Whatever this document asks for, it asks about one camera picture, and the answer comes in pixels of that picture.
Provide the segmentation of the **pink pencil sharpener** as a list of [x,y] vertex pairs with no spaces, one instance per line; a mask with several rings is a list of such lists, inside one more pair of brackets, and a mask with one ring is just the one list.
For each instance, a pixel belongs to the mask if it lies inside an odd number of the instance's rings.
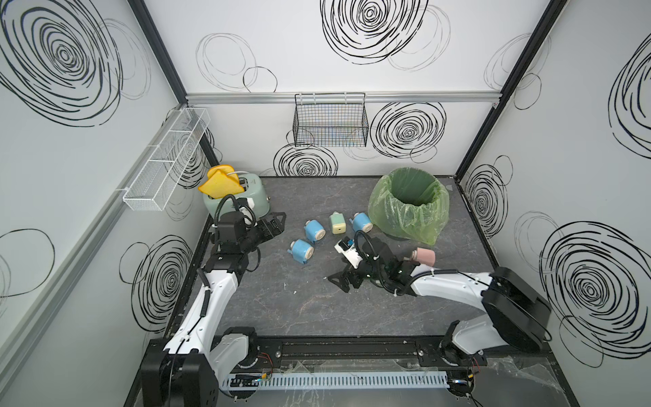
[[403,260],[419,265],[433,267],[436,263],[436,254],[431,249],[417,248],[414,249],[411,254],[404,257]]

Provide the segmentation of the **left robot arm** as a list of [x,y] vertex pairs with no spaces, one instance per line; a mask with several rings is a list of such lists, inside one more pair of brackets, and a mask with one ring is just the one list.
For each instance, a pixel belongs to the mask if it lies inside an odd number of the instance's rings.
[[146,406],[215,406],[232,370],[254,360],[252,330],[237,330],[214,341],[230,299],[249,266],[249,254],[284,232],[287,215],[271,212],[247,224],[241,212],[217,220],[215,244],[198,269],[203,292],[195,298],[175,335],[151,345],[140,366]]

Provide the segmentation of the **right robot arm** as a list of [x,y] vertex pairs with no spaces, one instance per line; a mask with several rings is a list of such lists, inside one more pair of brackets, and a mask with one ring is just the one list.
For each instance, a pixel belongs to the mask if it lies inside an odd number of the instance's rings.
[[441,339],[437,352],[451,366],[503,346],[538,353],[552,339],[549,302],[509,268],[481,273],[439,269],[430,250],[416,249],[399,259],[381,241],[358,247],[345,238],[335,250],[345,267],[327,279],[345,293],[370,281],[394,297],[444,298],[481,310],[474,319],[452,322]]

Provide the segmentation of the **blue sharpener front left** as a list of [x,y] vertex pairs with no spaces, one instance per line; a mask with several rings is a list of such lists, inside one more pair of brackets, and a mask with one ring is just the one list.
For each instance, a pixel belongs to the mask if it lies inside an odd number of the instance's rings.
[[291,254],[293,259],[303,265],[309,262],[314,255],[314,252],[314,247],[302,239],[293,241],[290,244],[290,249],[288,249],[288,253]]

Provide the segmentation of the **blue sharpener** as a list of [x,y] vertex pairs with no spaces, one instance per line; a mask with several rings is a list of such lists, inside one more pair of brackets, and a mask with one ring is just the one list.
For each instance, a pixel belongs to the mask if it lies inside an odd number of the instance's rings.
[[349,222],[355,232],[362,231],[368,233],[373,228],[371,219],[364,212],[355,213],[354,216],[349,219]]
[[312,244],[319,242],[326,235],[325,228],[318,220],[308,220],[304,226],[304,231],[308,241]]
[[314,255],[314,252],[314,247],[302,239],[293,241],[290,244],[290,249],[288,249],[288,253],[291,254],[293,259],[303,265],[309,262]]

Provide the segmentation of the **blue sharpener middle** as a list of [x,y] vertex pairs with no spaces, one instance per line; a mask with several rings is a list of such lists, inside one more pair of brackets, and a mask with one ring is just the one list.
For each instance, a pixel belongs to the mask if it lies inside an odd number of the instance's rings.
[[312,244],[319,242],[326,235],[325,228],[318,220],[308,220],[304,226],[304,231],[308,241]]

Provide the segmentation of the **yellow green pencil sharpener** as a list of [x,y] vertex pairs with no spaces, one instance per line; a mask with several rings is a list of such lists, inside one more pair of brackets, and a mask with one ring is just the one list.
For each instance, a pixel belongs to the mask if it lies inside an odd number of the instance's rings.
[[332,233],[335,235],[344,234],[347,230],[347,223],[344,214],[333,212],[330,215]]

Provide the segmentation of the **blue sharpener right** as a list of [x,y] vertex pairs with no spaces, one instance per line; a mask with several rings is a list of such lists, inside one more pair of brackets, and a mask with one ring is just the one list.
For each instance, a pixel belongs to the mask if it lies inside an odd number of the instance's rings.
[[371,219],[364,212],[355,213],[354,216],[349,219],[349,222],[355,232],[362,231],[368,233],[373,228]]

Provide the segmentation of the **mint green toaster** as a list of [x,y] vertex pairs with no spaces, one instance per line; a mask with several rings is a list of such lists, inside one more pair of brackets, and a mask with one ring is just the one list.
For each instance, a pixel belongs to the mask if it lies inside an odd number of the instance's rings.
[[[256,219],[267,215],[271,210],[269,198],[264,189],[264,185],[258,175],[253,173],[243,173],[239,175],[240,183],[244,188],[243,193],[236,194],[236,198],[246,198],[249,207],[253,210]],[[222,198],[213,199],[203,194],[203,203],[210,215],[214,215]],[[227,200],[220,214],[224,215],[233,212],[234,206],[231,200]]]

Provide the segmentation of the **yellow toy toast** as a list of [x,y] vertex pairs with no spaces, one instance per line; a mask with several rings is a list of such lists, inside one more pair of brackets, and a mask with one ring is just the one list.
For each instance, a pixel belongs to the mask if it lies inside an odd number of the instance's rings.
[[210,168],[207,177],[208,180],[198,187],[198,191],[210,198],[219,199],[228,194],[237,195],[245,191],[239,175],[228,164]]

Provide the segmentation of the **bin with green bag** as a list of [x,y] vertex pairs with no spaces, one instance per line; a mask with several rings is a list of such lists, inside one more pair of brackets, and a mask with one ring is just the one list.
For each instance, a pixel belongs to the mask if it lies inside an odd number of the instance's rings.
[[449,222],[449,208],[449,191],[439,179],[421,169],[403,167],[376,183],[367,215],[388,236],[433,246]]

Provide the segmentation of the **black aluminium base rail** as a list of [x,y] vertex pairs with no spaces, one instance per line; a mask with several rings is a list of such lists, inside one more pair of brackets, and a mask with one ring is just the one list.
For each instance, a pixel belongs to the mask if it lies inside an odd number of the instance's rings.
[[224,335],[212,337],[208,351],[214,351],[227,339],[242,339],[245,354],[236,360],[234,368],[244,370],[274,367],[279,369],[289,361],[357,361],[406,360],[417,366],[439,370],[464,370],[471,366],[486,366],[489,358],[549,354],[543,344],[538,350],[510,345],[484,349],[473,356],[463,356],[452,348],[451,341],[436,336],[376,336],[376,337],[300,337],[259,336],[254,329],[237,327]]

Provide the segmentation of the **white mesh wall shelf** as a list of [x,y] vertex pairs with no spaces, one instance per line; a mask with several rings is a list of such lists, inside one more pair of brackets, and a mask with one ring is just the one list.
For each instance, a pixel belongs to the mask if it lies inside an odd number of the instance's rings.
[[127,188],[123,202],[133,211],[162,211],[188,168],[210,123],[204,108],[172,110],[153,152]]

